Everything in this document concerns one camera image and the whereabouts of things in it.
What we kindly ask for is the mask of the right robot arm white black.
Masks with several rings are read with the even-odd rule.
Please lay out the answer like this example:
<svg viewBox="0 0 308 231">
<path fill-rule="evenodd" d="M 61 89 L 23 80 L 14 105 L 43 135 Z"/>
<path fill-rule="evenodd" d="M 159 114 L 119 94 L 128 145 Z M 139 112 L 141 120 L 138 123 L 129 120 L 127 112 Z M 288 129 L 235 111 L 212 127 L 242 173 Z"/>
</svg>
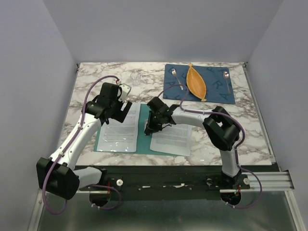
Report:
<svg viewBox="0 0 308 231">
<path fill-rule="evenodd" d="M 158 97 L 152 98 L 147 106 L 150 111 L 145 135 L 162 131 L 166 125 L 189 125 L 205 129 L 210 141 L 220 152 L 222 185 L 231 189 L 239 183 L 241 169 L 236 142 L 242 127 L 223 107 L 217 106 L 212 111 L 194 111 L 183 109 L 178 104 L 168 106 Z"/>
</svg>

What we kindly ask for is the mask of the white printed paper files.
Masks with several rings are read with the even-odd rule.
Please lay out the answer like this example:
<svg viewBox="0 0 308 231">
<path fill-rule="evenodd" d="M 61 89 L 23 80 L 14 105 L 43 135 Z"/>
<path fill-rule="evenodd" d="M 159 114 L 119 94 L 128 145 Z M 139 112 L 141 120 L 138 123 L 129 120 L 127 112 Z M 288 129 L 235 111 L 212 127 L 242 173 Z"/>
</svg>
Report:
<svg viewBox="0 0 308 231">
<path fill-rule="evenodd" d="M 162 131 L 152 135 L 150 150 L 188 157 L 191 154 L 191 138 L 192 126 L 167 126 Z"/>
</svg>

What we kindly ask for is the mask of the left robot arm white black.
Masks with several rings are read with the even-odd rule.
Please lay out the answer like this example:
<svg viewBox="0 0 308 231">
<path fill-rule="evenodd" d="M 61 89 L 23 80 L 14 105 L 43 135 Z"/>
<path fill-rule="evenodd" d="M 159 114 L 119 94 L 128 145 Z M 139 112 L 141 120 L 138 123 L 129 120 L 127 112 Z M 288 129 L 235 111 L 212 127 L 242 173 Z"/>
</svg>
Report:
<svg viewBox="0 0 308 231">
<path fill-rule="evenodd" d="M 80 188 L 92 186 L 102 190 L 107 183 L 106 170 L 75 166 L 91 137 L 110 119 L 124 122 L 132 105 L 125 102 L 131 87 L 121 83 L 103 83 L 93 101 L 84 100 L 82 114 L 72 132 L 49 158 L 37 162 L 39 187 L 63 199 L 70 200 Z"/>
</svg>

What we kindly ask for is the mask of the teal green folder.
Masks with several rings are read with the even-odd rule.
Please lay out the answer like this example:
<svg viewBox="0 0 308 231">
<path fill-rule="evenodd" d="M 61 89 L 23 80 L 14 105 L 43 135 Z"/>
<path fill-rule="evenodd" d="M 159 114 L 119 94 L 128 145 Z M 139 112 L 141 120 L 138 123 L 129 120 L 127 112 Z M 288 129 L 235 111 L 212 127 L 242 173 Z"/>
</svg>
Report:
<svg viewBox="0 0 308 231">
<path fill-rule="evenodd" d="M 149 116 L 148 106 L 146 106 L 145 104 L 141 104 L 139 122 L 138 122 L 137 150 L 134 153 L 122 153 L 122 154 L 172 155 L 150 150 L 152 134 L 150 134 L 149 136 L 144 134 L 145 124 L 146 120 L 148 119 L 148 116 Z"/>
</svg>

